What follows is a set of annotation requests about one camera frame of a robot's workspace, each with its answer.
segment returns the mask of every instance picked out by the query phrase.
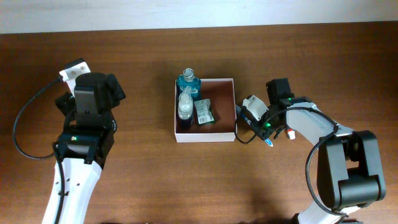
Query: open box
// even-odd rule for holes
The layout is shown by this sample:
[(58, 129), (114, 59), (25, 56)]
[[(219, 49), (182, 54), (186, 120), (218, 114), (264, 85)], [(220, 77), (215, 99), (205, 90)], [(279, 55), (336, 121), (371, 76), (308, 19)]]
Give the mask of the open box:
[(196, 108), (190, 129), (180, 129), (177, 122), (178, 90), (175, 85), (174, 134), (177, 142), (226, 142), (234, 141), (236, 119), (234, 80), (232, 78), (201, 79), (201, 98), (210, 99), (214, 124), (198, 125)]

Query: bottle cap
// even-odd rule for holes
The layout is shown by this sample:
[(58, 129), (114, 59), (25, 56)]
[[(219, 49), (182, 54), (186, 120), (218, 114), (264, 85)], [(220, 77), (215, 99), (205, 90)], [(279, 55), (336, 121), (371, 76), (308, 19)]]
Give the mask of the bottle cap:
[(192, 82), (195, 76), (193, 75), (192, 68), (186, 68), (183, 72), (184, 80), (187, 82)]

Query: white wall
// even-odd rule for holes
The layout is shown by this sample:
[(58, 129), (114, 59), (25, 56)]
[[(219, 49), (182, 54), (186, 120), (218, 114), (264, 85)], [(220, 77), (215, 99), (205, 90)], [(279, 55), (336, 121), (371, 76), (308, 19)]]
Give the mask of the white wall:
[(391, 20), (397, 0), (0, 0), (0, 33)]

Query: blue marker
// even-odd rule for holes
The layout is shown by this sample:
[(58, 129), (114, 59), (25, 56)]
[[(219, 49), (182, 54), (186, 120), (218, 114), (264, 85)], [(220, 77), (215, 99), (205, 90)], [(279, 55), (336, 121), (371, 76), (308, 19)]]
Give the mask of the blue marker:
[[(241, 109), (238, 105), (235, 105), (235, 111), (236, 111), (236, 114), (239, 115), (239, 114), (241, 113), (242, 109)], [(251, 120), (249, 120), (249, 118), (247, 118), (244, 114), (241, 114), (241, 116), (242, 116), (242, 118), (248, 123), (248, 125), (251, 126)], [(273, 143), (272, 143), (272, 141), (269, 140), (269, 138), (266, 139), (266, 140), (264, 140), (264, 141), (265, 141), (265, 142), (267, 143), (267, 145), (269, 145), (270, 147), (273, 147), (273, 146), (274, 146)]]
[[(242, 109), (238, 105), (235, 105), (235, 111), (236, 111), (236, 114), (239, 115), (241, 113)], [(247, 118), (244, 114), (242, 114), (241, 116), (248, 123), (248, 125), (251, 126), (251, 120), (249, 120), (249, 118)]]

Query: spray bottle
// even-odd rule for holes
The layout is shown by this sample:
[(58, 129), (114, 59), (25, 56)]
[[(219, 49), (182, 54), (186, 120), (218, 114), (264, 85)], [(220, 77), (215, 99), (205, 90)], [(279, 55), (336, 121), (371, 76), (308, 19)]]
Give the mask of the spray bottle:
[(182, 129), (189, 129), (193, 124), (193, 100), (191, 87), (187, 86), (178, 98), (178, 122)]

